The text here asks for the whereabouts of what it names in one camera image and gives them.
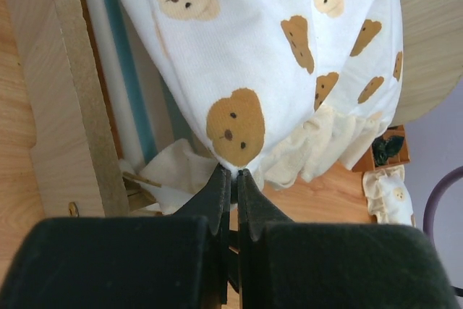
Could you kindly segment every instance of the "folded cloth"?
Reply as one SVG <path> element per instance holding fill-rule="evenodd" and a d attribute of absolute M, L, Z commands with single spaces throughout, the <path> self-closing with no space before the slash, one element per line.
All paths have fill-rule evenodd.
<path fill-rule="evenodd" d="M 363 176 L 368 213 L 376 216 L 379 224 L 416 226 L 412 199 L 404 179 L 403 165 L 367 172 Z"/>
<path fill-rule="evenodd" d="M 379 124 L 375 134 L 392 120 L 402 84 L 399 0 L 122 3 L 192 130 L 233 174 L 245 167 L 256 172 L 265 158 L 278 163 L 272 151 L 290 152 L 281 143 L 320 107 L 362 121 L 350 138 L 332 136 L 344 131 L 336 124 L 326 129 L 336 117 L 315 122 L 320 134 L 304 124 L 295 141 L 305 152 L 289 158 L 291 165 L 324 156 L 318 149 L 309 157 L 318 148 L 312 137 L 331 134 L 325 149 L 338 158 L 365 137 L 359 124 L 366 119 Z"/>

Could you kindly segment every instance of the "brass screw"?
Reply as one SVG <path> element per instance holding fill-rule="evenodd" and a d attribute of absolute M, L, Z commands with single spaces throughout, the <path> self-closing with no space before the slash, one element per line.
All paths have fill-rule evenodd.
<path fill-rule="evenodd" d="M 77 205 L 75 202 L 69 203 L 69 205 L 67 206 L 67 209 L 69 211 L 69 216 L 79 217 L 79 209 L 77 208 Z"/>

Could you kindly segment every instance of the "white cloth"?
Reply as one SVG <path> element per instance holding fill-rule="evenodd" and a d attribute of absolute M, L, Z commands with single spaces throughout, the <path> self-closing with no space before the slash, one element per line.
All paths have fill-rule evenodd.
<path fill-rule="evenodd" d="M 404 184 L 404 166 L 392 166 L 363 176 L 363 190 L 368 201 L 368 213 L 379 224 L 416 226 L 412 199 Z"/>
<path fill-rule="evenodd" d="M 291 182 L 297 169 L 310 179 L 343 155 L 350 166 L 392 120 L 399 0 L 122 3 L 191 128 L 233 174 L 290 166 Z"/>

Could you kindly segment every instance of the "dark green object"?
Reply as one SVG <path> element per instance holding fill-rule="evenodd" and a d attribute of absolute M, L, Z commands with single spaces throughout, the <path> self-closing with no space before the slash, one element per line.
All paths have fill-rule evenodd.
<path fill-rule="evenodd" d="M 372 144 L 375 167 L 385 166 L 389 158 L 397 156 L 404 145 L 404 141 L 405 138 L 398 135 L 393 135 L 388 140 L 377 137 Z"/>

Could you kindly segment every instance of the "purple cable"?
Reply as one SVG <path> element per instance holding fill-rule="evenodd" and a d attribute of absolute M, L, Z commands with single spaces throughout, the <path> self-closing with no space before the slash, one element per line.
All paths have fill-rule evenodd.
<path fill-rule="evenodd" d="M 434 247 L 436 246 L 434 243 L 434 216 L 436 215 L 437 206 L 448 188 L 460 179 L 463 179 L 463 166 L 456 168 L 443 177 L 434 187 L 434 190 L 431 192 L 428 202 L 426 203 L 425 214 L 422 221 L 422 230 L 427 236 L 429 236 Z M 454 289 L 457 296 L 463 297 L 463 289 L 458 287 L 454 287 Z"/>

